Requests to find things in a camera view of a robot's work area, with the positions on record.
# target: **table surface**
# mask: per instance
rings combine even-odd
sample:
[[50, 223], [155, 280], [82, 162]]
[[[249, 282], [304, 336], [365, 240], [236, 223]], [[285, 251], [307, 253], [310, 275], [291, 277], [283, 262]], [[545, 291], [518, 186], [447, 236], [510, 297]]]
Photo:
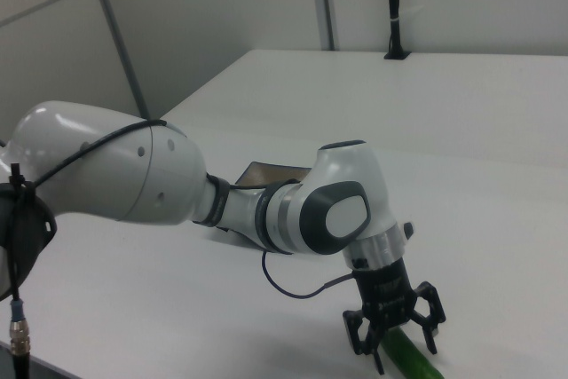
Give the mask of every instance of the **table surface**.
[[[393, 213], [415, 225], [410, 280], [433, 283], [446, 309], [438, 355], [427, 354], [434, 366], [446, 377], [565, 377], [568, 154], [558, 144], [566, 140], [559, 88], [568, 62], [408, 61], [253, 51], [165, 119], [197, 142], [209, 173], [232, 181], [251, 161], [309, 167], [324, 143], [367, 139]], [[455, 87], [439, 80], [446, 74]], [[543, 76], [546, 86], [528, 93], [527, 82]], [[412, 87], [422, 91], [406, 92]], [[501, 117], [505, 110], [511, 116]], [[509, 127], [523, 144], [502, 134]], [[298, 301], [270, 286], [260, 252], [231, 233], [84, 215], [58, 223], [21, 287], [40, 359], [85, 378], [377, 377], [372, 358], [352, 353], [343, 326], [342, 312], [360, 305], [354, 282]], [[347, 272], [340, 254], [269, 255], [268, 265], [297, 293]], [[0, 318], [8, 312], [3, 301]], [[405, 331], [426, 351], [418, 326]], [[0, 339], [7, 336], [6, 327]], [[385, 377], [402, 377], [383, 360]]]

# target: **cucumber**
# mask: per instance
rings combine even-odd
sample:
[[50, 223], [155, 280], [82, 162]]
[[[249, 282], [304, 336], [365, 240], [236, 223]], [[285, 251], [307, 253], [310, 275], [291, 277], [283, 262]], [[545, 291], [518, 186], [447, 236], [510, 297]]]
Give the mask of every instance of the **cucumber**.
[[406, 379], [444, 379], [401, 328], [389, 330], [381, 345]]

